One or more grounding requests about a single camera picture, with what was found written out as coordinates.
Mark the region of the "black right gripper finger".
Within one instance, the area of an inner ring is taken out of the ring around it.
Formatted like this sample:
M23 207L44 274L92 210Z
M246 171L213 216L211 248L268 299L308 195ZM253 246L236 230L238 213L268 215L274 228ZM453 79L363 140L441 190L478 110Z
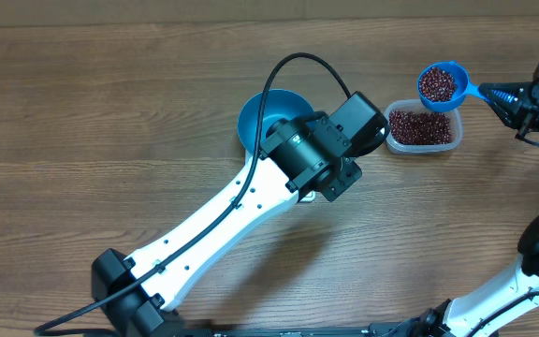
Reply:
M487 95L510 95L516 96L520 89L519 82L484 82L478 86L483 96Z
M517 112L507 102L500 104L496 101L489 100L488 105L504 126L517 129Z

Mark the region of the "blue plastic measuring scoop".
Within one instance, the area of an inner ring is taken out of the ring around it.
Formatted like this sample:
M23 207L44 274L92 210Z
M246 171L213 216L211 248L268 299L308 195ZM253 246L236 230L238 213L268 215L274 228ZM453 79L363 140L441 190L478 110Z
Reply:
M433 112L454 110L468 95L488 101L471 82L469 72L455 61L428 66L420 73L416 86L422 104Z

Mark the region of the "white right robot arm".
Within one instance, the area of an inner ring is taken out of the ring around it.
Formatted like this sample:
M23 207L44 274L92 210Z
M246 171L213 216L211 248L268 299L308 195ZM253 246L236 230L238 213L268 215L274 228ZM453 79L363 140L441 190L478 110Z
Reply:
M539 133L539 79L482 83L478 91L503 123L526 140ZM421 316L401 323L372 324L371 336L493 336L500 328L539 307L539 215L517 244L518 255L506 269L473 292L446 300Z

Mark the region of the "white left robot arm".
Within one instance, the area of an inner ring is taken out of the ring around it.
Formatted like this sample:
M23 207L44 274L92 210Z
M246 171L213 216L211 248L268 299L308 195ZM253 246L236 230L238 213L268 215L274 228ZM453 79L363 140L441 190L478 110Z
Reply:
M126 256L114 249L92 265L92 295L122 336L176 336L176 312L195 283L252 229L305 197L333 201L361 175L356 158L379 147L387 119L360 92L330 115L283 89L257 94L243 106L238 135L248 155L262 128L261 154L251 156L216 196L162 238Z

